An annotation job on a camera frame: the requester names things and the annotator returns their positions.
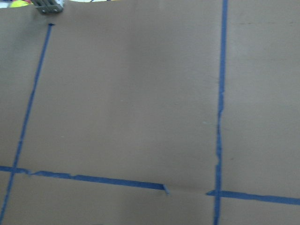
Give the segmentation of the spare tennis balls on desk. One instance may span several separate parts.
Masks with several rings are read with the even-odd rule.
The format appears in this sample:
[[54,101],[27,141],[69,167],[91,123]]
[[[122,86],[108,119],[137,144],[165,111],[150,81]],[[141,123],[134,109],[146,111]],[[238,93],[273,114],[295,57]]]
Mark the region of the spare tennis balls on desk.
[[19,7],[29,6],[31,4],[32,2],[30,0],[13,0],[9,7],[19,8]]

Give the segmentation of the aluminium frame post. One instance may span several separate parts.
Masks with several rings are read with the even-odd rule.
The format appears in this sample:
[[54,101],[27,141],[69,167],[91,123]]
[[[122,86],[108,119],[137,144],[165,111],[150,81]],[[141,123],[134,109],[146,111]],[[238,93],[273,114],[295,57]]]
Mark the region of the aluminium frame post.
[[31,0],[35,8],[42,14],[60,13],[64,9],[64,0]]

